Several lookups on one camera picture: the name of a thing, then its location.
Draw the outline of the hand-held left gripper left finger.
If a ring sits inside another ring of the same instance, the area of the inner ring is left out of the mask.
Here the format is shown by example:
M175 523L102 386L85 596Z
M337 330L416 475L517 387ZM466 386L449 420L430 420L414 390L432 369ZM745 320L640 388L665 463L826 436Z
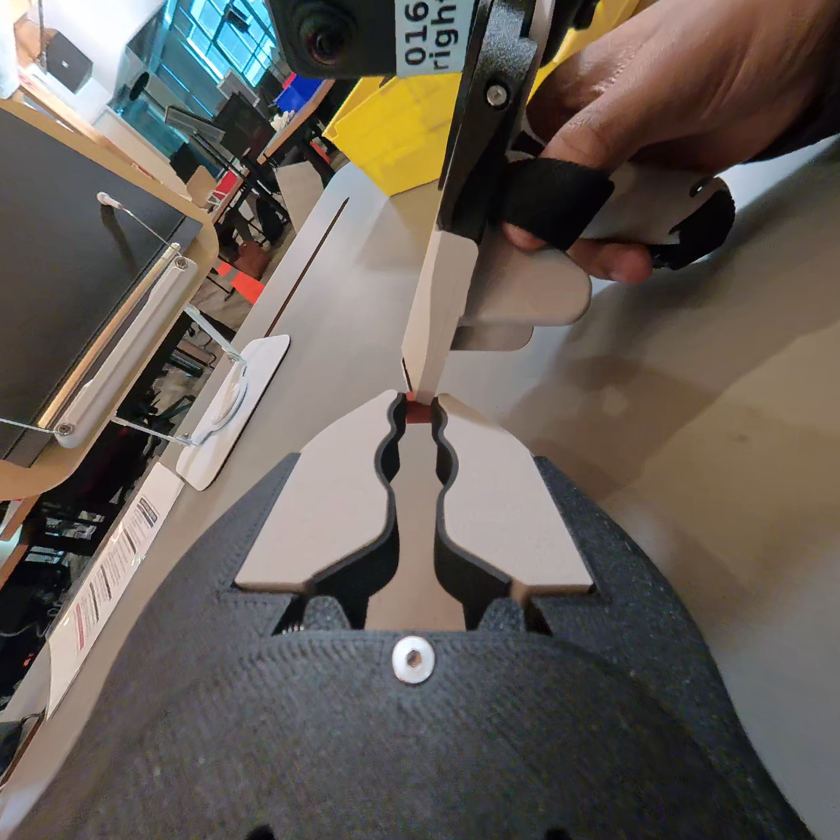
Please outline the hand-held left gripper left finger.
M403 394L385 391L323 429L290 468L234 578L245 592L330 596L352 629L394 577L400 554L392 480Z

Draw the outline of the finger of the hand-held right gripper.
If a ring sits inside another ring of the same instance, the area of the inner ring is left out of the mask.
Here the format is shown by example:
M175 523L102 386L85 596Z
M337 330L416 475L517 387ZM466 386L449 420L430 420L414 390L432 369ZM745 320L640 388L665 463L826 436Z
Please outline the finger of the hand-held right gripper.
M417 400L433 400L451 350L519 350L591 299L591 279L563 252L527 253L494 229L478 245L435 228L417 282Z
M531 339L531 325L462 325L466 302L466 289L417 290L402 342L406 382L417 401L434 399L452 351L508 352L520 350Z

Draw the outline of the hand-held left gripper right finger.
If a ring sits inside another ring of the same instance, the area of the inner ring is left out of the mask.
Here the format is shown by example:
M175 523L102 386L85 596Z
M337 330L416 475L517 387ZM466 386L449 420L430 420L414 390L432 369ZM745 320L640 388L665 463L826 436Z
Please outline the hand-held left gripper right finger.
M434 399L434 569L467 630L498 599L583 595L592 574L528 448L452 395Z

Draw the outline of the person's right hand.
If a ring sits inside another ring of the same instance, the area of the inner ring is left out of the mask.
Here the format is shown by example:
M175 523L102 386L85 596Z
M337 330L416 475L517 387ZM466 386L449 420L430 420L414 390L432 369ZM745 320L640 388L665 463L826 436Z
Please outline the person's right hand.
M718 175L838 84L838 1L667 1L559 65L528 105L540 158Z

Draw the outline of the yellow storage bin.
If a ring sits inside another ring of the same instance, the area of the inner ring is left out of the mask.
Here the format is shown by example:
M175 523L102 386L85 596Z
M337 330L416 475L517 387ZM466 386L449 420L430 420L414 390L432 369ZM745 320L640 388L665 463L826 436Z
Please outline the yellow storage bin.
M387 196L441 174L460 75L362 78L325 129Z

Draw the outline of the white metal stand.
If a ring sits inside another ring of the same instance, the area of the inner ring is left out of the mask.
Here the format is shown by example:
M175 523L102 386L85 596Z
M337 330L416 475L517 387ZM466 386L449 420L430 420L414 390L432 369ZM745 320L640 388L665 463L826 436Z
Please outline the white metal stand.
M105 423L114 423L180 446L176 474L195 490L205 490L232 454L284 361L290 337L281 334L257 339L237 350L207 316L186 303L180 312L219 345L230 363L222 384L187 435L156 433L119 417L119 396L130 374L145 366L144 351L152 349L153 338L165 321L176 316L178 298L186 283L196 278L198 266L178 243L162 237L111 195L98 192L96 198L106 218L124 214L158 239L163 246L161 255L35 419L13 418L2 410L2 429L15 433L12 454L2 459L32 469L47 446L64 453L86 448Z

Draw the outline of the orange traffic cone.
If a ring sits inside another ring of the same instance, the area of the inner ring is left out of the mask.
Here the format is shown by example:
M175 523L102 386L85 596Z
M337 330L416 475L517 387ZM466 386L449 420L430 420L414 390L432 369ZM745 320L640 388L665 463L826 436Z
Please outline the orange traffic cone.
M237 292L251 306L257 303L265 289L265 285L260 280L222 260L216 261L214 270L220 277L229 282L232 292Z

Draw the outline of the grey waste bin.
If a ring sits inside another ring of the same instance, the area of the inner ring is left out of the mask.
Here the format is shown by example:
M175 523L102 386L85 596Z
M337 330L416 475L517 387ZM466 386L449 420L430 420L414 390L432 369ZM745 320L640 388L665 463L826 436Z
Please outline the grey waste bin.
M309 161L284 164L275 169L275 176L291 225L298 234L324 192L322 178Z

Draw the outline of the wooden top workbench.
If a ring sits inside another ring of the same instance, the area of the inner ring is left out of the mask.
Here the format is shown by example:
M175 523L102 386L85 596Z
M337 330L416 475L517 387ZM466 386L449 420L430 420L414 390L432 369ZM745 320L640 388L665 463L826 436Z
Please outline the wooden top workbench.
M328 93L334 86L334 80L322 80L318 88L313 93L312 97L304 104L299 112L295 112L290 118L289 122L279 131L275 132L270 141L267 143L265 149L259 154L257 162L265 164L268 160L281 148L281 146L289 141L294 132L302 128L306 122L314 115L322 101L327 97Z

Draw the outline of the small blue bin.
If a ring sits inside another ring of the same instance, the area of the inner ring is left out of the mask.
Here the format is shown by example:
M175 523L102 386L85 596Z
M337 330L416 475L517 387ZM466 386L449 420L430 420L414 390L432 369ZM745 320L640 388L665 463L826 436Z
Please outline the small blue bin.
M274 100L279 112L299 112L314 97L321 87L322 80L302 77L298 73L290 73L288 79L282 83L280 94Z

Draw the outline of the printed paper sheet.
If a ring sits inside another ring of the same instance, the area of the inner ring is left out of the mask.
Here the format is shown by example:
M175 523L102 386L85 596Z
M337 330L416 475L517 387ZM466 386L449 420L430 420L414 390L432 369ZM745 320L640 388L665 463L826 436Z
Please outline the printed paper sheet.
M49 694L45 718L56 712L78 676L183 487L180 477L155 463L80 578L47 638Z

